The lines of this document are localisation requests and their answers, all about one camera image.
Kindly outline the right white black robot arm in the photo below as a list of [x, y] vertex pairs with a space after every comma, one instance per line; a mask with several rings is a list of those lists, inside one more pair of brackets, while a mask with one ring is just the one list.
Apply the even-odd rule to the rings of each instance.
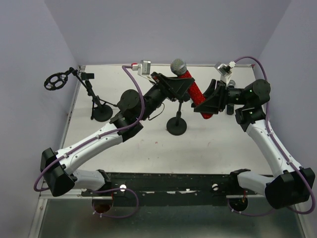
[[270, 84], [258, 79], [243, 89], [227, 86], [222, 80], [213, 79], [207, 88], [207, 98], [194, 108], [195, 112], [216, 115], [227, 105], [238, 105], [235, 118], [262, 152], [271, 177], [258, 175], [248, 169], [232, 172], [234, 188], [244, 188], [263, 195], [274, 209], [289, 207], [312, 200], [315, 173], [304, 168], [285, 149], [274, 134], [262, 106], [270, 100]]

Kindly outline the black front mounting rail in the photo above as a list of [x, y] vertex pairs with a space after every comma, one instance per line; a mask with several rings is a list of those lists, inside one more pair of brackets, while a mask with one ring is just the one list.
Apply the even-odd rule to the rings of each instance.
[[86, 190], [84, 197], [103, 200], [118, 207], [140, 206], [225, 206], [228, 198], [241, 199], [230, 175], [107, 173], [106, 184], [98, 191]]

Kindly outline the tall black tripod mic stand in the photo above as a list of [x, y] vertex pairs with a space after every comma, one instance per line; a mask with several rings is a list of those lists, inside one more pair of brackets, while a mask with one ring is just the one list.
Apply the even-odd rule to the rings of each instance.
[[90, 120], [98, 122], [106, 122], [113, 116], [113, 108], [117, 108], [116, 104], [108, 102], [100, 98], [93, 90], [91, 81], [95, 79], [94, 73], [81, 72], [78, 69], [70, 67], [65, 72], [52, 74], [44, 81], [44, 87], [48, 91], [55, 91], [63, 88], [68, 82], [68, 77], [73, 75], [78, 81], [79, 86], [76, 91], [76, 98], [79, 92], [86, 92], [91, 101]]

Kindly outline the black microphone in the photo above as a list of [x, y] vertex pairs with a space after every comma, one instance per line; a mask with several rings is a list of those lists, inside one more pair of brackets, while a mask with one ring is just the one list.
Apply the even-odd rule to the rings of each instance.
[[234, 89], [235, 85], [236, 85], [236, 83], [234, 80], [229, 80], [229, 82], [227, 84], [227, 89], [228, 89], [228, 102], [227, 102], [227, 106], [226, 106], [226, 114], [227, 115], [234, 114], [234, 104], [232, 103], [231, 89]]

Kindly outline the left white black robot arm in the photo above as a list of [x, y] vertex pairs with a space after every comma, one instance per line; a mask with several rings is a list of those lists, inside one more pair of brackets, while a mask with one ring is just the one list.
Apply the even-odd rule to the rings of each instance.
[[143, 95], [141, 90], [126, 90], [117, 106], [119, 112], [102, 128], [83, 140], [54, 152], [42, 152], [40, 171], [54, 197], [73, 188], [100, 190], [110, 181], [103, 170], [85, 171], [80, 166], [102, 151], [134, 137], [165, 99], [181, 100], [194, 83], [193, 78], [166, 77], [152, 73], [154, 85]]

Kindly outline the short black round-base mic stand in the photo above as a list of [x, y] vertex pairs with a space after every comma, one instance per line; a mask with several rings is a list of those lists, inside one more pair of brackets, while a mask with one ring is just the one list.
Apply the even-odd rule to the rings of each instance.
[[178, 110], [176, 112], [176, 116], [172, 117], [168, 120], [166, 124], [167, 131], [174, 136], [180, 136], [183, 135], [187, 130], [187, 123], [186, 121], [181, 117], [181, 107], [183, 104], [183, 100], [179, 100], [179, 106]]

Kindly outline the aluminium frame rail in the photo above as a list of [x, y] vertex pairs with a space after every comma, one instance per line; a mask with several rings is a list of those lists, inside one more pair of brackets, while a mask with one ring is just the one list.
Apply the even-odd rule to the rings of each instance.
[[101, 194], [86, 188], [76, 188], [71, 189], [58, 188], [49, 189], [40, 192], [40, 199], [92, 199], [92, 200], [112, 200], [111, 194]]

